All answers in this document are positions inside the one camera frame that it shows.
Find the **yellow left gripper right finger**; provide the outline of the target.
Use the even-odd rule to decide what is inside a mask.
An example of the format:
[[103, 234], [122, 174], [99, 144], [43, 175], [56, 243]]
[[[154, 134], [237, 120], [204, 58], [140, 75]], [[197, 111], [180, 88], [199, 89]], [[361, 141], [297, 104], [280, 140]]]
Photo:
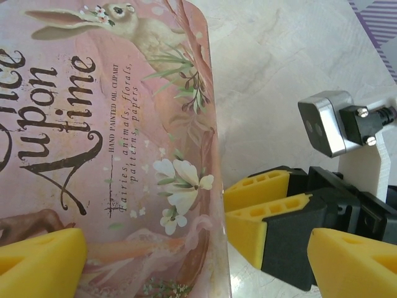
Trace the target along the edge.
[[322, 298], [397, 298], [397, 245], [316, 228], [307, 254]]

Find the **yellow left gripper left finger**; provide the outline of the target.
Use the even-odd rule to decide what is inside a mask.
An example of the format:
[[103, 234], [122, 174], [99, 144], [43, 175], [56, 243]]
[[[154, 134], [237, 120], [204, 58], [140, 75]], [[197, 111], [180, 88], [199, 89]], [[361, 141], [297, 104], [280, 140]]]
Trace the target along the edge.
[[0, 298], [74, 298], [86, 258], [79, 228], [2, 246]]

